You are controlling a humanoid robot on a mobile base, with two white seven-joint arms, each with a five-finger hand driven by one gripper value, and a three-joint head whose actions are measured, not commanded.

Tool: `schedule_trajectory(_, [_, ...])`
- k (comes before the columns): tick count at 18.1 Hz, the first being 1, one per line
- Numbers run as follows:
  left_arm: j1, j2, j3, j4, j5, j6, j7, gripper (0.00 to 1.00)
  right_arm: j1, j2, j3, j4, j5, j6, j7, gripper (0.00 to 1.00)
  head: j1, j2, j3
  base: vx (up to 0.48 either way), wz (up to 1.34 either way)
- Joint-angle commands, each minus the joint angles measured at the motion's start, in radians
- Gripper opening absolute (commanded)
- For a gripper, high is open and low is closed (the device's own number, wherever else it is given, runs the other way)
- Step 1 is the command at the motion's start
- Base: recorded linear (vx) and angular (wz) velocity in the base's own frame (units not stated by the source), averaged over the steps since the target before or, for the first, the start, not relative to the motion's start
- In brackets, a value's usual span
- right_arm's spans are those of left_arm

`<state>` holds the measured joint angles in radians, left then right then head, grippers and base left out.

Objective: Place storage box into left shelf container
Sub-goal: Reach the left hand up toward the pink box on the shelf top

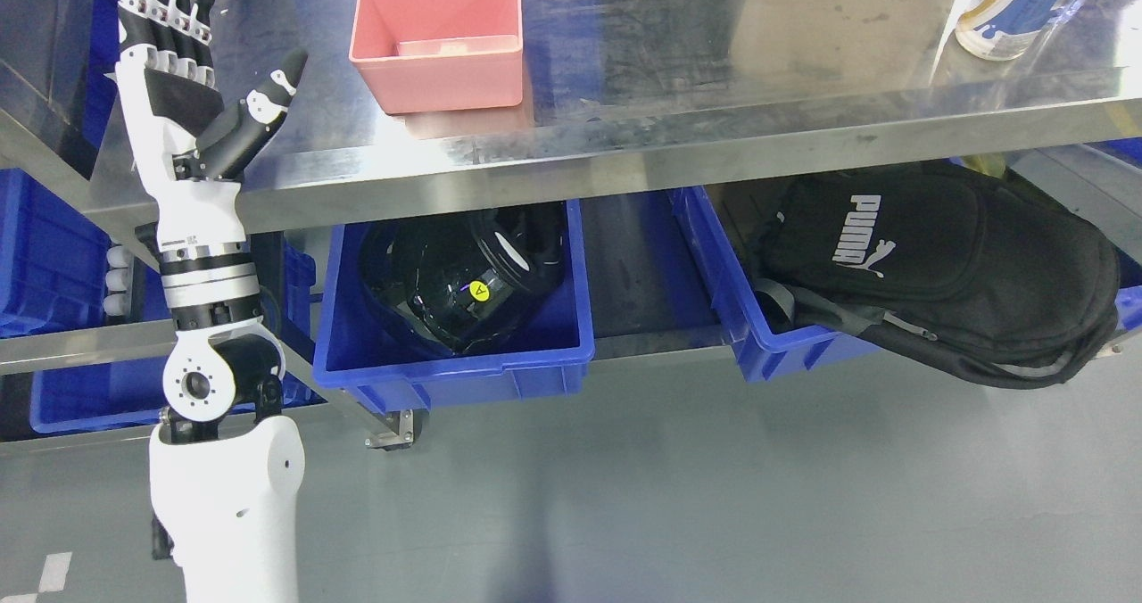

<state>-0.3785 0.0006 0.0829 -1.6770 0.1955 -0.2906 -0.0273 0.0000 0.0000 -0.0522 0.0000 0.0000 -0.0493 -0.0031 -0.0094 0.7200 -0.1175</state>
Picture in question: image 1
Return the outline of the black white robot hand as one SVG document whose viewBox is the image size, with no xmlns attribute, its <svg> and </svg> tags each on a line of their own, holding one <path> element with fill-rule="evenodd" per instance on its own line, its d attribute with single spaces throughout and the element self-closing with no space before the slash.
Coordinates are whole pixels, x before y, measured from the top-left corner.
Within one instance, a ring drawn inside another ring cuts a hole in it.
<svg viewBox="0 0 1142 603">
<path fill-rule="evenodd" d="M 239 185 L 293 103 L 301 47 L 236 102 L 224 103 L 212 55 L 216 0 L 118 0 L 115 82 L 146 183 Z"/>
</svg>

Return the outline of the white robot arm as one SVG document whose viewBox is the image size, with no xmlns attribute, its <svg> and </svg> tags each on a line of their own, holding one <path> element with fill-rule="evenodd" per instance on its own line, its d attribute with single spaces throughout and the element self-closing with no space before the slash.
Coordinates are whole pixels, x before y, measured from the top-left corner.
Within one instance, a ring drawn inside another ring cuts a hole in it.
<svg viewBox="0 0 1142 603">
<path fill-rule="evenodd" d="M 282 412 L 283 347 L 236 214 L 239 184 L 147 177 L 175 327 L 148 439 L 150 496 L 188 602 L 296 602 L 305 451 Z"/>
</svg>

